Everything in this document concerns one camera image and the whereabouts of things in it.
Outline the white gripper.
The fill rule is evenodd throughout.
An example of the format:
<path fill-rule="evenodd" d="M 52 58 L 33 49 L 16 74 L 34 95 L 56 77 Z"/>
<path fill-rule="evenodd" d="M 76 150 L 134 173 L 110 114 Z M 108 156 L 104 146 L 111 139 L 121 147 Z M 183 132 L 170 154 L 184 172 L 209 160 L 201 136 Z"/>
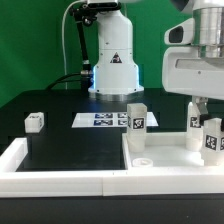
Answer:
<path fill-rule="evenodd" d="M 167 92 L 191 95 L 196 125 L 210 119 L 208 98 L 224 100 L 224 58 L 200 58 L 195 47 L 170 47 L 164 53 L 162 84 Z"/>

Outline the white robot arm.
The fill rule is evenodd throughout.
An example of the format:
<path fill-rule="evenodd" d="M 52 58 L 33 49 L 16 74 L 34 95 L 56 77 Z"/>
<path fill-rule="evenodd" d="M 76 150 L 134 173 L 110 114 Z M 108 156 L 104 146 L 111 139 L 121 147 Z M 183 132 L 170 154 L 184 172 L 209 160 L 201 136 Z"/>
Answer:
<path fill-rule="evenodd" d="M 133 27 L 120 12 L 131 0 L 87 0 L 97 14 L 99 59 L 89 92 L 106 100 L 141 92 L 133 60 Z M 200 124 L 209 120 L 206 103 L 224 100 L 224 0 L 170 0 L 191 17 L 165 32 L 169 46 L 162 63 L 166 91 L 190 95 Z"/>

